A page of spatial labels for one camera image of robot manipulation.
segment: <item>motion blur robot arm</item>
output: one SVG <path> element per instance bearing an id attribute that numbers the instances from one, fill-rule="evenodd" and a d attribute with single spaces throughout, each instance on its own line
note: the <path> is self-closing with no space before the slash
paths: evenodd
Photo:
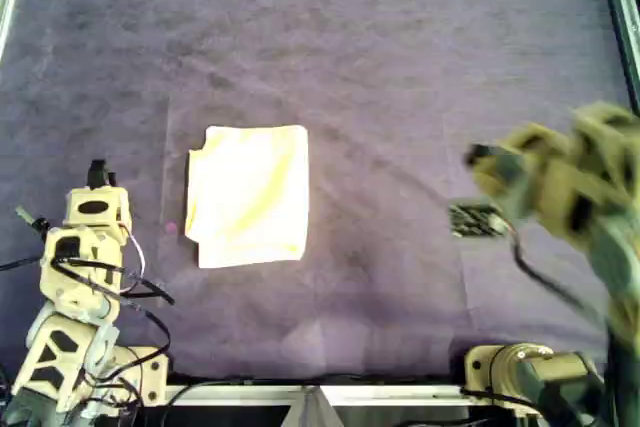
<path id="1" fill-rule="evenodd" d="M 40 290 L 47 300 L 29 329 L 29 351 L 2 425 L 92 425 L 99 415 L 120 416 L 132 404 L 162 401 L 164 351 L 116 346 L 113 322 L 121 304 L 155 318 L 120 288 L 125 276 L 155 287 L 122 268 L 132 231 L 127 191 L 115 185 L 104 161 L 93 161 L 87 187 L 67 196 L 61 228 L 29 223 L 45 241 Z"/>
<path id="2" fill-rule="evenodd" d="M 584 252 L 610 294 L 609 358 L 601 394 L 595 370 L 575 354 L 562 358 L 534 349 L 532 355 L 518 351 L 507 360 L 503 349 L 489 356 L 492 367 L 510 365 L 511 388 L 552 424 L 581 425 L 577 404 L 588 398 L 592 406 L 598 404 L 602 425 L 640 425 L 640 119 L 595 104 L 576 111 L 570 137 L 529 125 L 497 146 L 473 146 L 467 162 L 513 235 L 518 265 L 533 280 L 597 320 L 588 304 L 522 259 L 516 226 L 530 216 Z M 488 375 L 494 380 L 491 369 Z M 577 385 L 583 390 L 578 392 Z M 573 416 L 567 415 L 570 404 Z"/>

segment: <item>black cable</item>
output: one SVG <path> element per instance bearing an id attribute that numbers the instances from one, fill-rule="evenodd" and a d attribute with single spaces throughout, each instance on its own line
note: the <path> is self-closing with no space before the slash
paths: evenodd
<path id="1" fill-rule="evenodd" d="M 140 391 L 138 389 L 135 388 L 135 386 L 133 384 L 131 384 L 128 380 L 124 379 L 123 377 L 120 377 L 118 380 L 120 380 L 120 382 L 122 382 L 122 385 L 124 386 L 125 389 L 127 389 L 129 391 L 129 393 L 133 394 L 136 398 L 136 404 L 138 405 L 139 409 L 140 409 L 140 416 L 142 417 L 142 425 L 144 427 L 147 426 L 147 414 L 145 412 L 145 408 L 144 408 L 144 400 L 142 398 L 142 394 L 140 393 Z M 140 377 L 140 390 L 142 390 L 142 377 Z"/>
<path id="2" fill-rule="evenodd" d="M 56 258 L 54 259 L 58 262 L 65 262 L 69 265 L 72 265 L 73 267 L 93 267 L 95 269 L 103 269 L 103 270 L 107 270 L 109 272 L 118 272 L 120 274 L 122 274 L 125 277 L 128 277 L 131 280 L 134 280 L 138 283 L 141 283 L 142 285 L 144 285 L 145 287 L 147 287 L 149 290 L 151 290 L 154 295 L 153 297 L 161 297 L 164 300 L 166 300 L 169 305 L 174 305 L 175 304 L 175 300 L 173 299 L 173 297 L 171 297 L 165 290 L 161 289 L 160 287 L 158 287 L 156 284 L 154 284 L 153 282 L 148 281 L 147 279 L 144 279 L 142 277 L 140 277 L 137 274 L 134 274 L 133 272 L 129 272 L 126 269 L 122 268 L 122 267 L 118 267 L 112 264 L 106 264 L 104 262 L 97 262 L 95 260 L 84 260 L 84 259 L 75 259 L 75 258 Z"/>
<path id="3" fill-rule="evenodd" d="M 517 234 L 514 234 L 514 242 L 512 245 L 513 259 L 515 260 L 516 265 L 520 268 L 522 272 L 524 272 L 531 280 L 538 283 L 542 287 L 544 287 L 547 291 L 559 297 L 561 300 L 564 300 L 569 306 L 573 307 L 578 313 L 582 314 L 587 320 L 591 321 L 591 323 L 602 327 L 603 329 L 606 327 L 606 322 L 602 318 L 602 316 L 598 313 L 596 309 L 591 307 L 590 305 L 585 304 L 576 296 L 574 296 L 571 292 L 569 292 L 564 287 L 559 286 L 551 279 L 547 278 L 543 274 L 536 272 L 531 265 L 529 265 L 522 258 L 522 246 L 520 241 L 517 238 Z"/>
<path id="4" fill-rule="evenodd" d="M 510 402 L 512 404 L 522 405 L 524 407 L 529 407 L 530 409 L 535 410 L 536 412 L 540 412 L 540 409 L 533 402 L 529 402 L 528 400 L 519 399 L 518 397 L 512 397 L 510 395 L 504 394 L 496 394 L 494 392 L 486 392 L 483 390 L 468 390 L 468 389 L 460 389 L 460 393 L 463 395 L 468 395 L 470 397 L 478 397 L 481 399 L 489 399 L 489 400 L 500 400 L 501 402 Z"/>
<path id="5" fill-rule="evenodd" d="M 150 312 L 149 310 L 145 309 L 144 307 L 142 307 L 139 304 L 136 304 L 135 302 L 126 299 L 124 297 L 122 297 L 120 294 L 116 294 L 114 292 L 112 292 L 111 290 L 107 289 L 106 287 L 103 287 L 100 284 L 96 284 L 95 282 L 92 282 L 89 279 L 86 279 L 85 277 L 76 274 L 75 272 L 63 267 L 60 264 L 60 259 L 53 259 L 51 261 L 51 267 L 56 271 L 61 273 L 62 275 L 75 280 L 76 282 L 79 282 L 81 284 L 86 285 L 87 287 L 93 289 L 93 290 L 97 290 L 98 292 L 101 292 L 102 294 L 106 295 L 107 297 L 116 300 L 117 302 L 120 302 L 122 305 L 129 307 L 130 309 L 135 310 L 136 312 L 142 312 L 144 314 L 144 316 L 149 319 L 151 322 L 153 322 L 156 327 L 158 327 L 166 336 L 167 341 L 165 342 L 164 345 L 162 345 L 161 347 L 158 347 L 155 351 L 153 351 L 150 354 L 147 354 L 143 357 L 139 357 L 137 360 L 134 360 L 132 362 L 129 362 L 128 364 L 125 364 L 121 367 L 118 367 L 117 369 L 115 369 L 113 372 L 111 372 L 109 375 L 107 375 L 106 377 L 98 377 L 97 380 L 99 380 L 100 382 L 109 382 L 111 380 L 113 380 L 114 378 L 116 378 L 118 375 L 120 375 L 122 372 L 124 372 L 127 369 L 130 369 L 132 367 L 135 367 L 137 365 L 142 365 L 143 363 L 155 359 L 156 357 L 164 354 L 165 352 L 167 352 L 169 350 L 169 347 L 171 346 L 171 332 L 169 332 L 169 329 L 167 328 L 167 326 L 164 324 L 164 322 L 162 322 L 158 317 L 156 317 L 153 312 Z"/>
<path id="6" fill-rule="evenodd" d="M 17 269 L 18 267 L 23 267 L 29 264 L 35 264 L 39 262 L 41 258 L 42 256 L 27 257 L 26 259 L 14 260 L 13 262 L 2 264 L 0 265 L 0 272 L 6 272 L 7 270 Z"/>
<path id="7" fill-rule="evenodd" d="M 167 416 L 169 415 L 169 411 L 171 410 L 171 408 L 180 399 L 180 397 L 182 397 L 184 394 L 186 394 L 190 390 L 193 390 L 198 387 L 207 387 L 210 385 L 220 385 L 220 384 L 226 384 L 226 383 L 227 382 L 220 381 L 220 380 L 208 380 L 205 382 L 198 382 L 197 384 L 187 385 L 186 387 L 183 387 L 176 395 L 174 395 L 171 398 L 171 400 L 169 400 L 169 402 L 167 402 L 167 405 L 164 408 L 164 412 L 162 413 L 162 417 L 160 417 L 160 423 L 158 424 L 158 427 L 164 427 L 164 424 L 167 421 Z"/>

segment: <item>white towel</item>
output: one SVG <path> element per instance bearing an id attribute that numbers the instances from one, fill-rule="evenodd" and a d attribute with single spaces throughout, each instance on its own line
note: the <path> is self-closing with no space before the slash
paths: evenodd
<path id="1" fill-rule="evenodd" d="M 185 233 L 200 268 L 300 260 L 308 215 L 304 127 L 212 126 L 189 152 Z"/>

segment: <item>folded cloth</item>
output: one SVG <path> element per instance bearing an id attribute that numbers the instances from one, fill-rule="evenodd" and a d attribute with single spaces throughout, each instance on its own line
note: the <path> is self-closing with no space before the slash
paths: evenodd
<path id="1" fill-rule="evenodd" d="M 307 131 L 207 128 L 189 152 L 185 233 L 200 268 L 300 260 L 309 216 Z"/>

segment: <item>robotic arm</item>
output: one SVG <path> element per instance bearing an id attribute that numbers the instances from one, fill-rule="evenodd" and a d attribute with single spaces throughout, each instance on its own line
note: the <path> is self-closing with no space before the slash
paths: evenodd
<path id="1" fill-rule="evenodd" d="M 153 286 L 122 268 L 132 230 L 127 191 L 115 185 L 104 161 L 93 161 L 87 187 L 67 196 L 61 228 L 31 220 L 45 241 L 40 290 L 47 300 L 29 329 L 29 351 L 2 425 L 92 425 L 132 404 L 162 402 L 164 352 L 116 345 L 121 303 L 144 310 L 126 297 L 123 276 Z"/>
<path id="2" fill-rule="evenodd" d="M 598 320 L 587 304 L 523 260 L 516 226 L 535 217 L 585 253 L 610 295 L 607 318 L 600 319 L 610 333 L 604 382 L 578 354 L 485 346 L 469 354 L 467 387 L 489 385 L 494 393 L 532 401 L 552 425 L 587 425 L 587 413 L 597 415 L 596 425 L 640 425 L 640 119 L 595 104 L 576 111 L 570 138 L 529 125 L 496 146 L 473 146 L 466 160 L 511 232 L 514 258 L 525 273 Z M 523 415 L 535 412 L 515 407 Z"/>

